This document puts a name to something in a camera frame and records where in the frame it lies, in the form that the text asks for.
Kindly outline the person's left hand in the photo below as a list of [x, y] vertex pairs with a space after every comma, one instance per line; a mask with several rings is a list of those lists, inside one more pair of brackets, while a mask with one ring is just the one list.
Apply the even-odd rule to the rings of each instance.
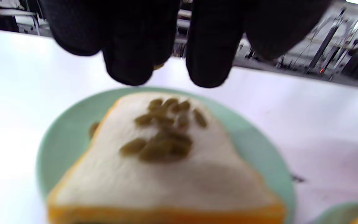
[[[274, 60], [318, 24], [331, 0], [193, 0], [186, 67], [193, 83], [224, 83], [246, 37], [256, 54]], [[173, 53], [180, 0], [42, 0], [51, 33], [65, 51], [102, 51], [117, 82], [145, 84]]]

